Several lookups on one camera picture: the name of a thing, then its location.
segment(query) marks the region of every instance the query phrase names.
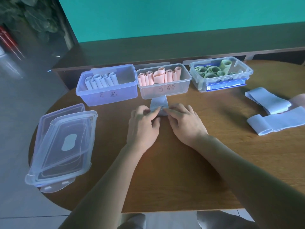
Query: floor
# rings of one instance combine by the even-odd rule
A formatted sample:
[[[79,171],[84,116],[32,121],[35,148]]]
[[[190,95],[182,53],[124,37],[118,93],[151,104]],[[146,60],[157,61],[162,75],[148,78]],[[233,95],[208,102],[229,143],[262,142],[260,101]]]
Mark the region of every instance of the floor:
[[[49,71],[67,49],[62,38],[53,38],[44,45],[31,33],[26,37],[20,40],[26,59],[17,61],[24,78],[15,80],[0,72],[0,228],[32,229],[43,225],[44,229],[56,229],[70,211],[26,185],[24,177],[29,170],[30,140],[39,118],[67,92],[61,80]],[[245,209],[228,212],[252,219]],[[147,229],[150,228],[199,226],[196,212],[171,212],[147,214]]]

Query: plastic box lid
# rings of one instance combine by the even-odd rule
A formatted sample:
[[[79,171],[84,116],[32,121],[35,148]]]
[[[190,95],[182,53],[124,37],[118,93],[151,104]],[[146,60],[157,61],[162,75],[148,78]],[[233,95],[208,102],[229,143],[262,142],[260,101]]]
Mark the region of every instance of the plastic box lid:
[[[37,128],[33,157],[37,153],[37,150],[38,150],[39,146],[41,145],[41,142],[44,139],[44,136],[46,135],[52,120],[54,120],[55,118],[60,117],[60,116],[65,116],[65,115],[69,115],[72,113],[84,112],[84,111],[86,111],[84,104],[76,104],[76,105],[73,105],[73,106],[70,106],[67,108],[63,108],[63,109],[57,110],[55,112],[51,112],[46,115],[43,115],[39,120],[39,124],[38,124],[38,128]]]
[[[53,119],[25,182],[37,187],[86,173],[91,166],[96,111],[77,112]]]

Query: clear plastic container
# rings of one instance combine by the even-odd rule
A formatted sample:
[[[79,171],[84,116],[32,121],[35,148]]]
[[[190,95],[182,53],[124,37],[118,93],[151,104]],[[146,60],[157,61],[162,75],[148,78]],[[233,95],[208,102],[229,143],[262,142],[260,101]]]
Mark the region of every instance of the clear plastic container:
[[[186,67],[181,63],[164,65],[162,67],[164,67],[165,70],[168,69],[174,70],[175,67],[177,66],[180,66],[182,68],[179,81],[173,81],[164,84],[154,84],[149,86],[140,86],[139,81],[137,79],[138,87],[140,88],[142,98],[148,100],[159,96],[171,96],[171,95],[186,93],[189,90],[190,81],[192,79]],[[137,77],[142,72],[143,73],[146,73],[147,71],[155,72],[156,70],[158,70],[158,68],[160,68],[160,66],[139,69],[137,70]]]
[[[51,113],[48,113],[48,114],[42,116],[39,120],[39,124],[38,124],[38,128],[37,128],[33,158],[34,158],[35,154],[37,153],[37,150],[38,150],[39,146],[41,145],[41,142],[44,139],[44,136],[46,135],[52,120],[54,120],[55,118],[60,117],[60,116],[65,116],[65,115],[69,115],[72,113],[84,112],[84,111],[86,111],[84,104],[76,104],[76,105],[73,105],[73,106],[70,106],[67,108],[63,108],[58,111],[51,112]]]
[[[96,111],[77,112],[52,120],[33,157],[25,182],[55,192],[91,167]]]
[[[138,96],[138,79],[132,64],[100,68],[99,71],[101,75],[115,72],[119,85],[88,90],[85,79],[93,76],[93,72],[91,70],[83,72],[78,80],[76,95],[80,96],[88,106],[110,104]]]
[[[228,73],[236,73],[232,75],[220,76],[215,78],[203,78],[199,75],[199,73],[195,70],[197,66],[219,66],[223,59],[230,60],[232,65],[228,71]],[[253,70],[238,60],[235,57],[225,57],[218,59],[207,59],[197,62],[190,63],[190,74],[192,76],[192,82],[194,86],[200,92],[209,92],[226,88],[234,88],[238,86],[246,85],[246,80],[249,79],[250,75],[253,74]]]

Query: green wall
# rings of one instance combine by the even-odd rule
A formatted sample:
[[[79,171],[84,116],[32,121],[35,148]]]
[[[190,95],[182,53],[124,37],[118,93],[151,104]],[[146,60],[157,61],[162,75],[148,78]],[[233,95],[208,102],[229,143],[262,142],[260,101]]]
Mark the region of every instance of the green wall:
[[[305,0],[59,0],[79,42],[305,21]]]

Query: wooden table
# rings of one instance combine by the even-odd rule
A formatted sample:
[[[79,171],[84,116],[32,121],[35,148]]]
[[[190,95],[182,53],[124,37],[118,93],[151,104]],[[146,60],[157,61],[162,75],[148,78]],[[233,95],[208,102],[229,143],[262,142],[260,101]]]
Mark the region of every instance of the wooden table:
[[[246,160],[305,193],[305,126],[258,136],[246,120],[266,115],[261,106],[245,97],[253,88],[265,87],[285,99],[305,93],[305,67],[275,61],[249,61],[254,69],[247,86],[198,92],[193,84],[185,94],[168,96],[168,103],[190,104],[209,134]],[[59,99],[48,112],[83,103],[75,89]],[[66,188],[44,194],[55,204],[73,210],[110,167],[126,142],[128,119],[138,105],[150,105],[140,92],[137,98],[86,107],[98,113],[90,170]],[[32,157],[36,132],[29,148]],[[141,158],[133,174],[123,213],[242,208],[213,167],[199,153],[181,143],[168,119]]]

